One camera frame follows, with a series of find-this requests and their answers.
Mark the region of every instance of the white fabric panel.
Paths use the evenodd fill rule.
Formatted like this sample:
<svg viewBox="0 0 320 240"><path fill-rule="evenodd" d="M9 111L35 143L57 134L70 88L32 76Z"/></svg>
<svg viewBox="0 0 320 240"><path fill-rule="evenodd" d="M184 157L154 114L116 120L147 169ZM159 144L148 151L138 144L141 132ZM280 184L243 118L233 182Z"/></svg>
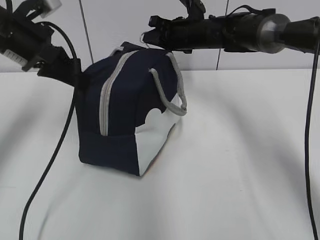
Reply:
<svg viewBox="0 0 320 240"><path fill-rule="evenodd" d="M176 95L171 103L180 104ZM147 170L165 144L169 131L181 118L170 110L164 113L158 108L152 109L145 118L145 124L135 128L135 142L138 155L140 176Z"/></svg>

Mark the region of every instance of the navy fabric panel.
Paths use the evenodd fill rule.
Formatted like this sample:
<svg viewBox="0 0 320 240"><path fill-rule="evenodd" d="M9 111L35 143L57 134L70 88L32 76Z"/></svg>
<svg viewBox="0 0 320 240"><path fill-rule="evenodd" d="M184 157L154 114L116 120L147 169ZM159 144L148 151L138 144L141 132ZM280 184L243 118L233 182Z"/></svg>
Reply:
<svg viewBox="0 0 320 240"><path fill-rule="evenodd" d="M124 47L123 51L124 52L132 52L132 51L137 51L137 50L143 50L146 49L145 47L142 46L138 46L135 44L132 44L130 42L125 41L124 43L122 43L121 47Z"/></svg>
<svg viewBox="0 0 320 240"><path fill-rule="evenodd" d="M166 98L171 102L177 94L178 77L170 58L163 56L152 68L156 69ZM147 74L144 79L139 99L136 103L135 126L139 127L146 122L146 117L151 109L158 108L163 113L167 108L160 99L153 75Z"/></svg>
<svg viewBox="0 0 320 240"><path fill-rule="evenodd" d="M161 49L145 49L136 52L127 60L111 89L108 119L109 136L135 133L139 94L146 84L146 77L150 75L149 69L167 52Z"/></svg>
<svg viewBox="0 0 320 240"><path fill-rule="evenodd" d="M90 77L90 86L85 94L83 130L100 133L99 109L101 90L116 68L121 55L108 57L89 67L85 74Z"/></svg>
<svg viewBox="0 0 320 240"><path fill-rule="evenodd" d="M82 132L79 158L85 164L140 175L135 135L111 137Z"/></svg>

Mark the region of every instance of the white wall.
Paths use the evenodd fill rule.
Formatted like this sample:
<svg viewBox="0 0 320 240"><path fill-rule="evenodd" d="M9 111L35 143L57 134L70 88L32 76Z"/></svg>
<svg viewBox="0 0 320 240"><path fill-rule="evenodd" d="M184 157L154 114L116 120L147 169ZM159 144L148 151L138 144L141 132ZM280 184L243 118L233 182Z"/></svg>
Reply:
<svg viewBox="0 0 320 240"><path fill-rule="evenodd" d="M179 0L82 0L94 60L110 54L123 41L140 44L140 35L151 28L150 16L159 15L174 19L187 16L186 8ZM207 15L224 15L227 1L204 0ZM192 55L176 53L182 70L215 69L218 50L197 50Z"/></svg>
<svg viewBox="0 0 320 240"><path fill-rule="evenodd" d="M13 9L15 10L23 0L13 0ZM91 64L89 48L82 21L81 11L78 0L61 0L63 6L54 14L42 19L38 17L36 22L50 21L61 27L71 39L78 57L82 59L82 68L85 69ZM6 8L6 1L0 0L0 6ZM52 37L52 43L55 46L63 46L69 51L65 41L55 33ZM7 59L0 54L0 72L21 72L21 66Z"/></svg>
<svg viewBox="0 0 320 240"><path fill-rule="evenodd" d="M82 68L91 64L85 29L80 12L79 0L61 0L63 6L46 20L60 26L71 38ZM22 0L13 0L16 8ZM224 15L227 0L203 0L207 14ZM82 0L94 61L106 58L110 52L124 41L140 44L140 34L150 30L150 16L159 15L173 19L186 16L185 7L179 0ZM276 8L278 13L287 15L292 21L320 15L319 0L229 0L228 12L248 4L257 9ZM53 43L68 49L64 40L55 34ZM182 70L215 70L218 50L195 50L186 55L175 52ZM219 70L237 69L300 69L311 68L313 56L293 50L277 54L266 53L226 53L221 51ZM0 55L0 72L19 72L21 67Z"/></svg>

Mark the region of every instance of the gray rope handle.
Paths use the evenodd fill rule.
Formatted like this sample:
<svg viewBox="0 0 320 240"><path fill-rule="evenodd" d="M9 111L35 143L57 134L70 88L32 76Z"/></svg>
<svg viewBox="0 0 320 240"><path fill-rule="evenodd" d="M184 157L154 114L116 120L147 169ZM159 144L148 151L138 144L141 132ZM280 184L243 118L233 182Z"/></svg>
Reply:
<svg viewBox="0 0 320 240"><path fill-rule="evenodd" d="M151 68L149 70L149 72L153 75L155 86L159 92L160 99L161 99L162 103L164 104L164 106L167 109L169 109L171 112L173 112L174 114L183 117L187 114L187 98L186 98L186 94L185 94L184 79L182 77L181 71L179 69L178 63L177 63L173 53L169 52L168 54L166 54L166 56L168 56L170 58L170 60L172 62L172 66L173 66L173 68L176 72L176 75L177 75L177 79L178 79L177 93L178 93L179 98L182 101L181 107L168 101L168 99L165 95L164 89L162 88L158 71L155 70L154 68Z"/></svg>

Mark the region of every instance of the black cable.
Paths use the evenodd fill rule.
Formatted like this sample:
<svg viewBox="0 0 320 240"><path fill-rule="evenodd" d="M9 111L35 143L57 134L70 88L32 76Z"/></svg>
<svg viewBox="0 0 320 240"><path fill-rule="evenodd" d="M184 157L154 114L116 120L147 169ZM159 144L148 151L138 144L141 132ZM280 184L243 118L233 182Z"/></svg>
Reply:
<svg viewBox="0 0 320 240"><path fill-rule="evenodd" d="M32 21L33 19L39 17L42 13L44 12L44 10L42 8L39 8L37 10L35 10L33 13L30 13L26 19Z"/></svg>
<svg viewBox="0 0 320 240"><path fill-rule="evenodd" d="M87 27L87 22L86 22L86 18L85 18L85 12L84 12L84 8L82 6L82 1L81 0L79 0L79 5L80 5L80 11L81 11L81 16L82 16L82 21L83 21L86 41L87 41L88 47L89 47L89 53L90 53L91 62L92 62L92 64L94 64L94 62L95 62L94 61L94 55L92 53L92 48L91 48L91 43L90 43L90 38L89 38L89 33L88 33L88 27Z"/></svg>
<svg viewBox="0 0 320 240"><path fill-rule="evenodd" d="M14 8L12 6L12 1L11 0L5 0L6 3L6 10L9 14L9 16L11 17L13 12L14 12Z"/></svg>
<svg viewBox="0 0 320 240"><path fill-rule="evenodd" d="M47 22L47 21L44 21L44 22L39 22L39 24L43 24L43 25L47 25L55 30L57 30L62 36L63 38L65 39L65 41L67 42L69 48L70 48L70 51L72 53L72 57L73 57L73 60L76 63L78 63L76 60L77 60L77 54L76 54L76 51L75 51L75 48L74 46L72 45L70 39L68 38L68 36L65 34L64 31L62 31L61 28L59 28L57 25L51 23L51 22ZM76 100L77 100L77 95L78 95L78 85L79 85L79 78L77 76L77 74L79 74L79 71L81 70L77 70L79 68L75 66L75 81L74 81L74 92L73 92L73 97L72 97L72 102L71 102L71 106L70 106L70 110L69 110L69 113L68 113L68 116L67 116L67 120L66 120L66 123L65 123L65 126L63 128L63 131L62 131L62 134L61 134L61 137L60 137L60 140L54 150L54 153L47 165L47 167L45 168L39 182L37 183L35 189L33 190L31 196L29 197L25 207L24 207L24 210L23 210L23 214L22 214L22 218L21 218L21 223L20 223L20 231L19 231L19 240L23 240L24 239L24 229L25 229L25 223L26 223L26 218L27 218L27 214L28 214L28 210L30 208L30 205L32 203L32 201L34 200L37 192L39 191L42 183L44 182L49 170L51 169L57 155L58 155L58 152L62 146L62 143L64 142L65 140L65 137L67 135L67 131L68 131L68 128L70 126L70 123L71 123L71 118L72 118L72 115L73 115L73 112L75 110L75 107L76 107Z"/></svg>
<svg viewBox="0 0 320 240"><path fill-rule="evenodd" d="M312 115L312 105L314 100L314 93L315 93L315 85L316 85L316 76L317 76L317 68L318 68L318 61L319 61L319 54L320 54L320 28L318 30L318 38L317 44L314 53L314 60L313 60L313 67L312 67L312 77L310 83L310 93L309 93L309 100L308 106L306 111L306 123L305 123L305 133L304 133L304 156L305 156L305 185L306 185L306 197L307 197L307 204L309 209L309 216L312 225L312 231L314 240L319 240L318 238L318 231L317 225L314 216L314 210L312 207L312 197L311 197L311 186L310 186L310 159L309 159L309 141L310 141L310 123L311 123L311 115Z"/></svg>

